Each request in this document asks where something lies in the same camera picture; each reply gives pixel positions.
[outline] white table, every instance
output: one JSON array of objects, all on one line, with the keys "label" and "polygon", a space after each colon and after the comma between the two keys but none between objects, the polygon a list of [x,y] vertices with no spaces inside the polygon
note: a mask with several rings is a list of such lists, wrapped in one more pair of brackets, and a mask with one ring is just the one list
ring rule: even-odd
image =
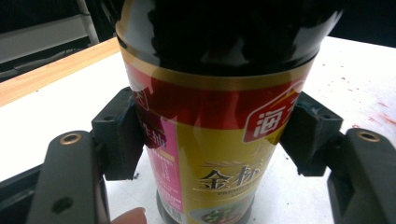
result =
[{"label": "white table", "polygon": [[[327,37],[304,91],[345,120],[342,133],[361,127],[385,135],[396,146],[395,84],[396,49]],[[126,86],[116,53],[0,107],[0,181],[42,163],[55,136],[89,131],[95,115]],[[134,181],[107,182],[111,217],[144,206],[149,224],[163,223],[145,152],[136,171]],[[333,223],[328,174],[298,176],[289,156],[277,147],[249,223]]]}]

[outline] yellow label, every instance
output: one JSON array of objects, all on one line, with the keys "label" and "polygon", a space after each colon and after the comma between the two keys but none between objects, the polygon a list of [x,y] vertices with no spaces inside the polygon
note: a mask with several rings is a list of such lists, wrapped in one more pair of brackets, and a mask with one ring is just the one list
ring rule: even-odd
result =
[{"label": "yellow label", "polygon": [[121,52],[163,207],[178,223],[235,223],[253,201],[312,61],[271,75],[208,77]]}]

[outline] wooden table edge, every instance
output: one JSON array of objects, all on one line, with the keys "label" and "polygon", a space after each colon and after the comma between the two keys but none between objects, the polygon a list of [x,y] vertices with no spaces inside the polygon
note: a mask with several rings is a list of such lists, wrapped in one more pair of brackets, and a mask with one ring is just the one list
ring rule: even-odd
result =
[{"label": "wooden table edge", "polygon": [[120,51],[117,38],[0,83],[0,107]]}]

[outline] finger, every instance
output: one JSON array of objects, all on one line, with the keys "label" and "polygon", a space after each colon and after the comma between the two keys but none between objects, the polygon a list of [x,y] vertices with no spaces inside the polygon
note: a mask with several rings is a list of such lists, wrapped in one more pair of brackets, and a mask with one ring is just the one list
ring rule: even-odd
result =
[{"label": "finger", "polygon": [[147,224],[145,212],[145,208],[137,207],[116,217],[111,224]]}]

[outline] brand logo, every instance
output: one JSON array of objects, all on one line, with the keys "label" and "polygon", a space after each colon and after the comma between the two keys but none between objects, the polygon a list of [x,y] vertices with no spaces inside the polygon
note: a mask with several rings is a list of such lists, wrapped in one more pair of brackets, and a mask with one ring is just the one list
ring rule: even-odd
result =
[{"label": "brand logo", "polygon": [[267,104],[253,110],[245,124],[245,143],[255,141],[275,132],[290,117],[304,82],[298,81]]},{"label": "brand logo", "polygon": [[145,110],[149,110],[148,98],[144,91],[132,91],[134,100]]}]

